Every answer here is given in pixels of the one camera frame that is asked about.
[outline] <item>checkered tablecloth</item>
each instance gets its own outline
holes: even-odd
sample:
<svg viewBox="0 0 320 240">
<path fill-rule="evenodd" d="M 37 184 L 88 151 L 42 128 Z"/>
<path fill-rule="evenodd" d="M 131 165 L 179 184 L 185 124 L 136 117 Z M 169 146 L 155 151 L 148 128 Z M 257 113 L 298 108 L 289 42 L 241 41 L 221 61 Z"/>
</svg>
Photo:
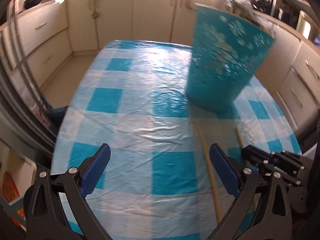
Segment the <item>checkered tablecloth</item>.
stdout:
<svg viewBox="0 0 320 240">
<path fill-rule="evenodd" d="M 115 240 L 198 240 L 216 227 L 194 118 L 208 146 L 218 143 L 239 162 L 235 127 L 245 144 L 300 153 L 281 110 L 255 77 L 230 112 L 210 113 L 190 102 L 184 93 L 190 58 L 189 46 L 111 42 L 85 74 L 64 118 L 52 174 L 78 166 L 102 143 L 110 145 L 110 162 L 86 200 Z M 218 184 L 226 212 L 233 198 Z"/>
</svg>

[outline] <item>blue gripper pad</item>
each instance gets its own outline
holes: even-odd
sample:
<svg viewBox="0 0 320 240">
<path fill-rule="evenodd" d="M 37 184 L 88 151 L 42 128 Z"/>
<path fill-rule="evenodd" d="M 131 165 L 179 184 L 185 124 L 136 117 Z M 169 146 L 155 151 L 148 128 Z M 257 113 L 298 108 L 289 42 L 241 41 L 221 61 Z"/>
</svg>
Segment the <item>blue gripper pad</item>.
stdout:
<svg viewBox="0 0 320 240">
<path fill-rule="evenodd" d="M 209 157 L 227 192 L 235 198 L 238 197 L 240 193 L 239 177 L 228 162 L 229 157 L 217 144 L 210 146 Z"/>
<path fill-rule="evenodd" d="M 92 157 L 91 164 L 83 174 L 81 180 L 80 194 L 83 198 L 93 192 L 110 160 L 110 156 L 110 147 L 104 143 Z"/>
</svg>

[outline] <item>metal pin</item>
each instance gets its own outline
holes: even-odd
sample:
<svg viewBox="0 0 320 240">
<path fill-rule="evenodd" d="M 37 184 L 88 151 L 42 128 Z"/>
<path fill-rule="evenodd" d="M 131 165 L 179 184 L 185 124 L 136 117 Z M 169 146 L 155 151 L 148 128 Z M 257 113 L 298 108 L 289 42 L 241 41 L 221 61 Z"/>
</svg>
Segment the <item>metal pin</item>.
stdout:
<svg viewBox="0 0 320 240">
<path fill-rule="evenodd" d="M 43 171 L 43 172 L 41 172 L 41 173 L 39 174 L 39 177 L 40 177 L 40 178 L 44 178 L 45 176 L 47 176 L 47 173 L 46 173 L 45 171 Z"/>
<path fill-rule="evenodd" d="M 77 168 L 76 167 L 72 167 L 69 169 L 69 173 L 74 174 L 77 172 Z"/>
<path fill-rule="evenodd" d="M 252 170 L 251 169 L 249 169 L 249 168 L 244 168 L 243 169 L 243 172 L 245 173 L 245 174 L 251 174 L 252 173 Z"/>
<path fill-rule="evenodd" d="M 279 179 L 279 178 L 281 177 L 281 175 L 280 175 L 279 172 L 275 172 L 275 173 L 273 174 L 273 176 L 275 176 L 277 179 Z"/>
</svg>

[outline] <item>beige floor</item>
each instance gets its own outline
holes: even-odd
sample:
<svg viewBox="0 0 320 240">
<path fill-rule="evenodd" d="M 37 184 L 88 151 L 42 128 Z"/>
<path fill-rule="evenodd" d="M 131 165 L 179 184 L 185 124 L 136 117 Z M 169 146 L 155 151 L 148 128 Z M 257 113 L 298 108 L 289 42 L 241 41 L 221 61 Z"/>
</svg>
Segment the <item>beige floor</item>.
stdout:
<svg viewBox="0 0 320 240">
<path fill-rule="evenodd" d="M 69 105 L 73 94 L 96 55 L 72 57 L 44 89 L 43 94 L 53 108 Z"/>
</svg>

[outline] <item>bucket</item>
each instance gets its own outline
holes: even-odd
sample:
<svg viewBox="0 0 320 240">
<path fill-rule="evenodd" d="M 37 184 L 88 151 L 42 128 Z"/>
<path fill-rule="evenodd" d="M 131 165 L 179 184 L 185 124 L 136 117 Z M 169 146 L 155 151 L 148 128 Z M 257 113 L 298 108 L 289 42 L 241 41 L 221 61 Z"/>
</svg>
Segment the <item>bucket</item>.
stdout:
<svg viewBox="0 0 320 240">
<path fill-rule="evenodd" d="M 273 44 L 257 26 L 226 12 L 196 4 L 196 26 L 186 93 L 197 106 L 230 109 Z"/>
</svg>

